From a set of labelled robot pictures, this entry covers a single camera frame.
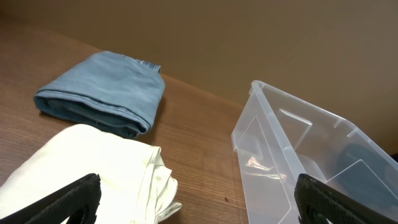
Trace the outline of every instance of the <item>wooden table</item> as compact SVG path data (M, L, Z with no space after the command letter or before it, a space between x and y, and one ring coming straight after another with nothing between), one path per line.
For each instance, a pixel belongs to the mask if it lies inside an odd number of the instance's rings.
M42 115L33 96L99 49L32 25L0 20L0 185L52 136L73 125ZM138 140L162 147L181 211L166 223L247 223L231 133L242 107L163 76L155 125Z

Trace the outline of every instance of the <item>clear plastic bin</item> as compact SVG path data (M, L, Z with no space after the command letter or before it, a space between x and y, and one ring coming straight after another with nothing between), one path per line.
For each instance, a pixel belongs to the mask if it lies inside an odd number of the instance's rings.
M232 133L250 224L299 223L307 173L398 221L398 164L353 123L260 81Z

